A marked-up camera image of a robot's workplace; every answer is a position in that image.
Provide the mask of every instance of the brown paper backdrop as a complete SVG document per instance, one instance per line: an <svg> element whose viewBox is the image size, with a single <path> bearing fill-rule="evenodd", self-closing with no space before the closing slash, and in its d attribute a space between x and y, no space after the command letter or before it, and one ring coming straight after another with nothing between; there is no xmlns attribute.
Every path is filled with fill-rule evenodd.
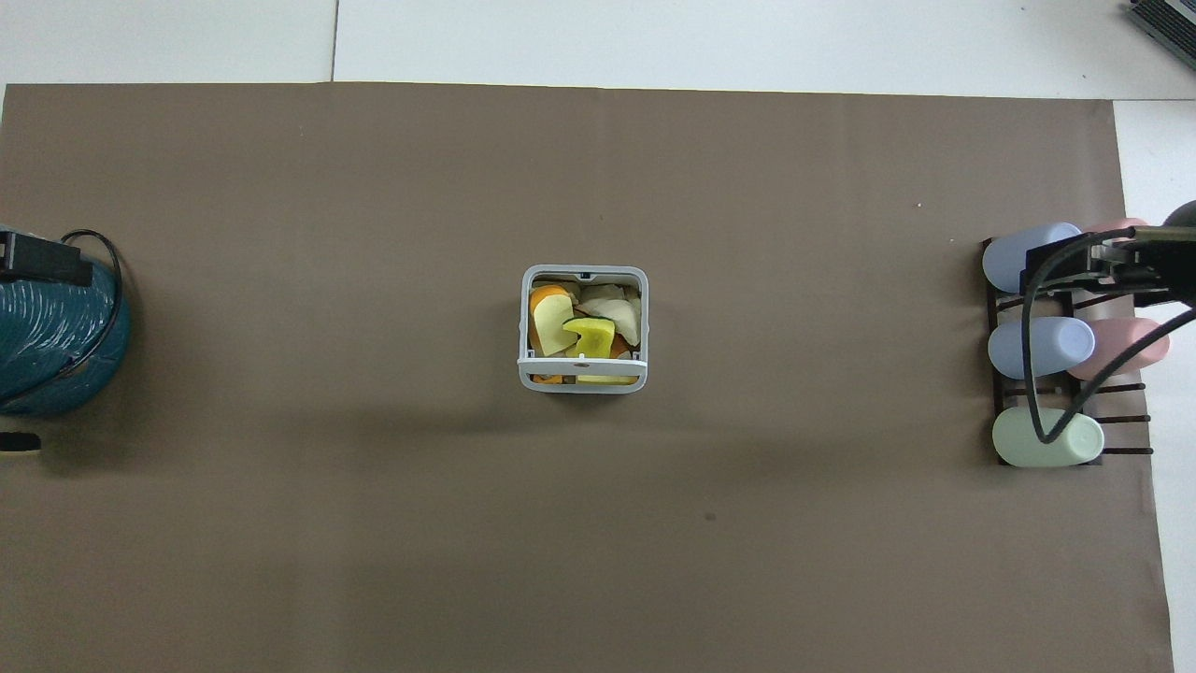
<svg viewBox="0 0 1196 673"><path fill-rule="evenodd" d="M1168 671L1149 459L995 465L978 241L1123 213L1107 102L10 86L0 219L135 341L0 463L6 671ZM647 387L525 391L533 263Z"/></svg>

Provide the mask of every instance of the teal spool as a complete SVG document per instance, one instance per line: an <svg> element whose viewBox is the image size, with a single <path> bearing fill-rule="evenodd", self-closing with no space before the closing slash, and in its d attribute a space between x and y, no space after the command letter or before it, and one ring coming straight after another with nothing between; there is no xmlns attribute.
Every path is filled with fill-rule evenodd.
<svg viewBox="0 0 1196 673"><path fill-rule="evenodd" d="M17 280L0 283L0 400L48 381L96 341L112 312L115 277L94 259L91 287ZM55 416L96 397L111 381L129 344L129 304L79 371L29 396L0 404L0 415Z"/></svg>

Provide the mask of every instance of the yellow food piece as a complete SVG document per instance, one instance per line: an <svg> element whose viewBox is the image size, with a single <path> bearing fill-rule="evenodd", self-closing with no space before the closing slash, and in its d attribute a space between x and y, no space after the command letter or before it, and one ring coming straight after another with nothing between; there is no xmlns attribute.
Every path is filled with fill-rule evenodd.
<svg viewBox="0 0 1196 673"><path fill-rule="evenodd" d="M580 336L578 343L566 354L570 359L609 359L615 343L615 322L602 317L575 317L561 325L566 331Z"/></svg>
<svg viewBox="0 0 1196 673"><path fill-rule="evenodd" d="M578 377L578 384L585 386L630 386L639 377Z"/></svg>
<svg viewBox="0 0 1196 673"><path fill-rule="evenodd" d="M573 319L573 299L568 292L554 292L541 296L531 310L532 326L539 341L541 356L559 354L578 342L578 334L562 329L565 320Z"/></svg>
<svg viewBox="0 0 1196 673"><path fill-rule="evenodd" d="M566 292L568 292L573 296L574 304L578 302L579 300L578 296L581 295L581 285L578 285L576 282L573 282L570 280L533 280L531 283L531 288L536 289L539 287L544 287L545 285L560 285L561 287L565 288Z"/></svg>
<svg viewBox="0 0 1196 673"><path fill-rule="evenodd" d="M565 294L567 296L570 296L569 299L570 302L573 300L572 295L568 293L568 290L565 289L565 287L561 287L560 285L545 285L543 287L537 287L531 290L531 295L527 298L527 307L532 312L536 312L536 306L538 306L539 302L544 300L544 298L551 296L554 294Z"/></svg>

